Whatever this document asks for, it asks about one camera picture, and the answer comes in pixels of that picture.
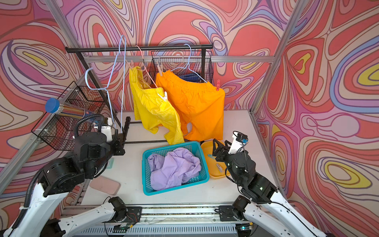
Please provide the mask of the yellow shorts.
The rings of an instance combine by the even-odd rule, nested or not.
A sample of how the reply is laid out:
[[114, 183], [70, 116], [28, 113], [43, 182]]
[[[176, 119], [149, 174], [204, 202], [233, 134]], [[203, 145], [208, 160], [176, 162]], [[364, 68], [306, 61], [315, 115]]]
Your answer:
[[156, 134], [161, 126], [168, 129], [164, 138], [170, 145], [184, 143], [179, 114], [169, 101], [163, 101], [158, 96], [158, 93], [163, 96], [163, 88], [150, 87], [138, 66], [129, 69], [129, 84], [135, 119], [141, 121], [143, 127], [152, 134]]

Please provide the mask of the lilac shorts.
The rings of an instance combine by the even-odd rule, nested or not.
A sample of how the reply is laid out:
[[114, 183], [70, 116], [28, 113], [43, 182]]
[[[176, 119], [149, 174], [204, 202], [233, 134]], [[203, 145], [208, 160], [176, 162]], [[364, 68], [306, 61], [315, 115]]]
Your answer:
[[155, 191], [181, 186], [201, 172], [200, 159], [183, 147], [165, 156], [151, 154], [147, 161], [151, 171], [151, 188]]

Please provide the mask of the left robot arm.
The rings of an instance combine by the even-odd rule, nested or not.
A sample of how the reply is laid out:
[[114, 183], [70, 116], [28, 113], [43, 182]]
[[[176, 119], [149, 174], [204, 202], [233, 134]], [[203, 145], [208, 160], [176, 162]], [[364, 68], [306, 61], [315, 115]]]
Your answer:
[[74, 148], [65, 157], [49, 162], [36, 172], [26, 191], [24, 205], [11, 227], [1, 231], [2, 237], [73, 237], [103, 222], [140, 221], [141, 208], [128, 207], [120, 197], [69, 218], [52, 218], [56, 207], [79, 184], [99, 177], [109, 159], [124, 155], [123, 142], [128, 133], [130, 117], [122, 134], [107, 141], [101, 132], [105, 117], [93, 114], [82, 118], [74, 127]]

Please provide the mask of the pink clothespin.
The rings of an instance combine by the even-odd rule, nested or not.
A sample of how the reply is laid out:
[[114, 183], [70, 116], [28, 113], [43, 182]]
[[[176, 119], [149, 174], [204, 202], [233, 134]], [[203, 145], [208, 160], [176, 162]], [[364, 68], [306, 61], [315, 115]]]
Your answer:
[[129, 69], [133, 69], [134, 68], [134, 62], [131, 60], [131, 61], [128, 61], [128, 60], [124, 60], [126, 65], [129, 67]]

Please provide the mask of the white clothespin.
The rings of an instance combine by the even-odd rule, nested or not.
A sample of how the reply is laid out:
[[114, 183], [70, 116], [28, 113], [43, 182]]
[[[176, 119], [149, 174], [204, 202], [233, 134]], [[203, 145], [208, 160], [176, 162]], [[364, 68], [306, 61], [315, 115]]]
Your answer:
[[163, 101], [168, 101], [168, 95], [167, 95], [167, 92], [164, 92], [164, 93], [163, 93], [163, 96], [160, 95], [160, 94], [158, 93], [158, 96], [159, 96]]

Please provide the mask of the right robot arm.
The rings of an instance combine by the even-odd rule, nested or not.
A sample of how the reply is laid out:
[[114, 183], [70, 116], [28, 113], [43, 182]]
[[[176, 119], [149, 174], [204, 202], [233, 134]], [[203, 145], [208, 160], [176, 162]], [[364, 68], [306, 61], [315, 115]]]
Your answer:
[[214, 139], [212, 155], [226, 165], [226, 177], [240, 192], [232, 205], [235, 218], [251, 221], [275, 237], [333, 236], [311, 224], [273, 183], [256, 171], [245, 143]]

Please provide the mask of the light blue wire hanger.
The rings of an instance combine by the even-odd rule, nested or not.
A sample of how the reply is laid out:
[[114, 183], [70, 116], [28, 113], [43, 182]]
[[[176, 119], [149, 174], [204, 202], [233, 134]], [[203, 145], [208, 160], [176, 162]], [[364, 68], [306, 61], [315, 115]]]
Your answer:
[[[118, 59], [118, 56], [121, 54], [121, 43], [124, 41], [124, 43], [126, 43], [126, 36], [125, 35], [121, 35], [120, 36], [120, 40], [119, 40], [119, 43], [118, 43], [118, 51], [117, 51], [117, 54], [115, 56], [115, 59], [114, 59], [114, 64], [113, 64], [113, 67], [112, 67], [112, 70], [111, 70], [111, 74], [109, 76], [109, 80], [108, 80], [108, 83], [105, 87], [101, 87], [101, 88], [92, 88], [90, 85], [89, 85], [89, 82], [88, 82], [88, 76], [89, 76], [89, 73], [90, 71], [93, 69], [93, 68], [89, 68], [86, 70], [85, 74], [84, 74], [84, 79], [85, 79], [85, 84], [87, 86], [88, 89], [90, 90], [93, 90], [93, 91], [99, 91], [99, 92], [106, 92], [107, 94], [107, 99], [108, 99], [108, 104], [109, 104], [109, 108], [110, 108], [110, 111], [111, 111], [111, 119], [112, 119], [112, 123], [113, 123], [113, 126], [115, 128], [115, 119], [116, 119], [116, 116], [114, 115], [114, 111], [113, 111], [113, 106], [112, 106], [112, 103], [111, 103], [111, 99], [110, 99], [110, 91], [109, 91], [109, 86], [110, 86], [110, 82], [111, 82], [111, 79], [112, 79], [112, 76], [113, 76], [113, 73], [114, 73], [114, 70], [115, 70], [115, 64], [117, 62], [117, 59]], [[126, 77], [126, 69], [125, 69], [125, 66], [126, 66], [126, 45], [124, 44], [124, 47], [123, 47], [123, 67], [122, 67], [122, 95], [121, 95], [121, 109], [123, 108], [123, 102], [124, 102], [124, 91], [125, 91], [125, 77]]]

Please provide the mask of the grey clothespin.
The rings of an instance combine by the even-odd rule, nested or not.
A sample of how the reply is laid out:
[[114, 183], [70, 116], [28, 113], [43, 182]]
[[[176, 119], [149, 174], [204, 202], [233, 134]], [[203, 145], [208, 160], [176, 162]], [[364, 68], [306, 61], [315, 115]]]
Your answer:
[[220, 173], [222, 173], [224, 170], [219, 164], [216, 164], [217, 169], [219, 170]]

